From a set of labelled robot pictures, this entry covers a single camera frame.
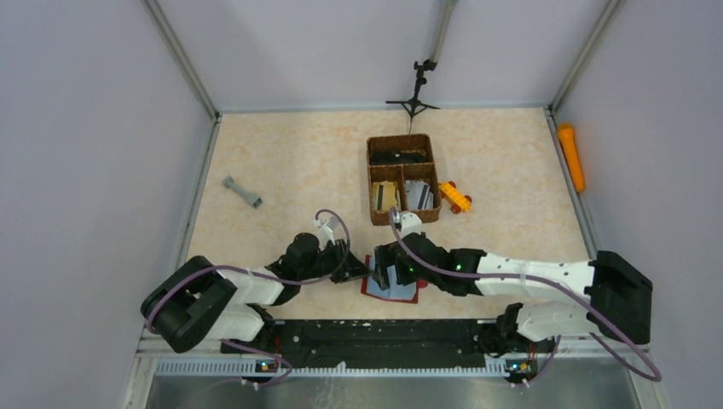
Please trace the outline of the orange yellow toy car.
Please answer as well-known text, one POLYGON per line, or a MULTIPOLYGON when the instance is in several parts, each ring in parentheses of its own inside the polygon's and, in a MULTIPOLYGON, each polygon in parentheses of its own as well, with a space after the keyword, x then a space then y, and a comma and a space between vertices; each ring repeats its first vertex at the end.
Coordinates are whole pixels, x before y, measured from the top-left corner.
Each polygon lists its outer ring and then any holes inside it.
POLYGON ((454 181, 445 181, 438 185, 438 189, 442 199, 446 199, 450 204, 450 210, 454 214, 471 211, 472 198, 464 195, 457 188, 454 181))

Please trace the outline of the red leather card holder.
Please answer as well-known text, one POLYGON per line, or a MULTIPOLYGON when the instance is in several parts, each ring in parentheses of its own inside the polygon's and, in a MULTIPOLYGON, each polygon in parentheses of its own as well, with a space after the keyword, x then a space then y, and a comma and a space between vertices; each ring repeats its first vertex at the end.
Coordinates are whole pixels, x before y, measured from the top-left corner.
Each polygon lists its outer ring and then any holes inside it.
POLYGON ((397 265, 391 264, 387 268, 387 275, 390 279, 390 286, 382 289, 380 285, 370 276, 364 277, 361 283, 360 293, 362 295, 376 298, 387 302, 400 302, 417 304, 419 301, 419 284, 400 285, 397 283, 397 265))

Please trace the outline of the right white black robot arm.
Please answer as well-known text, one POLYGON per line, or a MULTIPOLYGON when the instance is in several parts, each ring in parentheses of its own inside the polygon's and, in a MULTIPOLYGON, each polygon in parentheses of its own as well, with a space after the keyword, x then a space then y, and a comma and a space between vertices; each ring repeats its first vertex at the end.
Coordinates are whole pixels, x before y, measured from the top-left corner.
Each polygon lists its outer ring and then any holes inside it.
POLYGON ((372 279, 383 289, 424 281, 455 297, 532 298, 499 320, 530 341, 597 332, 618 342, 651 340, 652 282, 614 251, 582 262, 539 262, 480 249, 450 251, 423 233, 378 245, 372 279))

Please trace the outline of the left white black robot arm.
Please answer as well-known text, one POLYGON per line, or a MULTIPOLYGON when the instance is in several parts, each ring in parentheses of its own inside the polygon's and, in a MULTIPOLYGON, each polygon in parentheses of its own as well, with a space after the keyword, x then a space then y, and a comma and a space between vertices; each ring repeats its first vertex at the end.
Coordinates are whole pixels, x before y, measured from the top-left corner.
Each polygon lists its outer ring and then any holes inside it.
POLYGON ((181 354, 205 340, 252 342, 271 320, 268 306, 291 301, 305 285, 343 284, 368 274, 346 240, 322 244, 299 233, 262 268, 214 265, 194 256, 146 297, 140 311, 146 328, 181 354))

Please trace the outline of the brown woven divided basket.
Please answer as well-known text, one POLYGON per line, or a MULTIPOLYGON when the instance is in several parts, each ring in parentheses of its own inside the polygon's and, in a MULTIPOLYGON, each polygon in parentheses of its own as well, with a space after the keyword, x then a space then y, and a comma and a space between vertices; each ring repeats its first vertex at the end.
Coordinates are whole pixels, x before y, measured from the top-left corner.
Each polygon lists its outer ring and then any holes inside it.
POLYGON ((366 142, 368 209, 370 221, 374 226, 385 226, 389 223, 389 211, 379 200, 379 184, 390 182, 396 188, 393 198, 400 211, 409 210, 419 216, 423 223, 436 222, 441 210, 441 195, 438 189, 439 179, 431 138, 425 133, 409 135, 373 136, 366 142), (425 151, 432 159, 430 163, 398 164, 391 166, 371 166, 368 153, 376 150, 420 150, 425 151), (431 210, 410 210, 405 193, 405 181, 422 180, 431 185, 434 195, 434 208, 431 210))

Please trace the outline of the grey toy block bar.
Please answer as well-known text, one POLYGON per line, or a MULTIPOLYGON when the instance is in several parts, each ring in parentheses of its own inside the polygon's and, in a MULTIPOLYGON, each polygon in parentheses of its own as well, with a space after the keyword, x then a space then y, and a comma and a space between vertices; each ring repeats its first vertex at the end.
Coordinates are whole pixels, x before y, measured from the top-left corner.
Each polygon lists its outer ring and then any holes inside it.
POLYGON ((263 203, 259 195, 246 191, 242 186, 238 185, 231 176, 226 176, 222 180, 222 185, 243 198, 253 209, 257 209, 263 203))

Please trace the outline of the black cards pile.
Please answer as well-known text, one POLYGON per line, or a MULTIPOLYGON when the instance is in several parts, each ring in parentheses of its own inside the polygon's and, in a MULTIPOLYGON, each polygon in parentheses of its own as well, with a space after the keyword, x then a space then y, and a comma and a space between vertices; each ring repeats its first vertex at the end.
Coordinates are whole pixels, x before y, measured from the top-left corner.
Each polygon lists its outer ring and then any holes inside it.
POLYGON ((371 166, 430 163, 431 157, 420 150, 376 150, 368 153, 371 166))

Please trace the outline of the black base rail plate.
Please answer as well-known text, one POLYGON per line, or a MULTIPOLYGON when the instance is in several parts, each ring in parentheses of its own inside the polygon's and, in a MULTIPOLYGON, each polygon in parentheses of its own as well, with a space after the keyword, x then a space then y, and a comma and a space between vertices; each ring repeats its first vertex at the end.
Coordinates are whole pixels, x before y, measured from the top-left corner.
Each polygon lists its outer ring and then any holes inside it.
POLYGON ((507 354, 552 352, 483 320, 276 320, 247 345, 293 367, 351 369, 481 368, 507 354))

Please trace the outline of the orange flashlight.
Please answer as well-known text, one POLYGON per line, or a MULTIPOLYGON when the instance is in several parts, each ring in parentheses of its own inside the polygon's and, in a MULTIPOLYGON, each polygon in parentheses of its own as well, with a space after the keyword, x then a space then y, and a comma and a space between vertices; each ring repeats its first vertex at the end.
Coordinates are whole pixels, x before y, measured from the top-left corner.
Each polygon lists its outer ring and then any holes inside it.
POLYGON ((564 153, 573 187, 577 193, 583 192, 586 183, 577 151, 574 127, 570 123, 560 124, 557 128, 557 137, 564 153))

